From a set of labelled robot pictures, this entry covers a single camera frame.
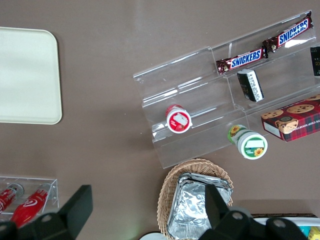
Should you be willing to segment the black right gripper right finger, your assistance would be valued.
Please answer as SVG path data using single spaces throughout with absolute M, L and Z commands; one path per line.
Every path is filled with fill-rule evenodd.
M 265 226 L 248 210 L 228 207 L 214 185 L 205 186 L 205 211 L 211 225 L 201 240 L 264 240 Z

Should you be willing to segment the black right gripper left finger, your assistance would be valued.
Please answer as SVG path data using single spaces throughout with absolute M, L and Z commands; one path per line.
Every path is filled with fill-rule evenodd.
M 19 240 L 75 240 L 93 212 L 91 185 L 82 185 L 58 212 L 38 217 L 17 232 Z

